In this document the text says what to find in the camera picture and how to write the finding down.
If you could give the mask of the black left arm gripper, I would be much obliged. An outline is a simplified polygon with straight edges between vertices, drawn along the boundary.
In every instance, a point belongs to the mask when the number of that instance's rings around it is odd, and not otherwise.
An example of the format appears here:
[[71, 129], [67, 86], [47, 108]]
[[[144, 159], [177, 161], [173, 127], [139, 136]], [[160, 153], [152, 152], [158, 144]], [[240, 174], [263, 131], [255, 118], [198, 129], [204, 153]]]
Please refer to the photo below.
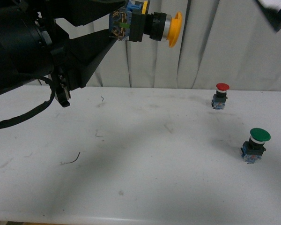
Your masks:
[[48, 75], [55, 87], [55, 98], [62, 107], [70, 106], [70, 91], [86, 87], [97, 67], [116, 42], [109, 30], [70, 37], [55, 18], [73, 26], [89, 24], [126, 4], [125, 0], [51, 0], [48, 14], [35, 14], [31, 50], [32, 72]]

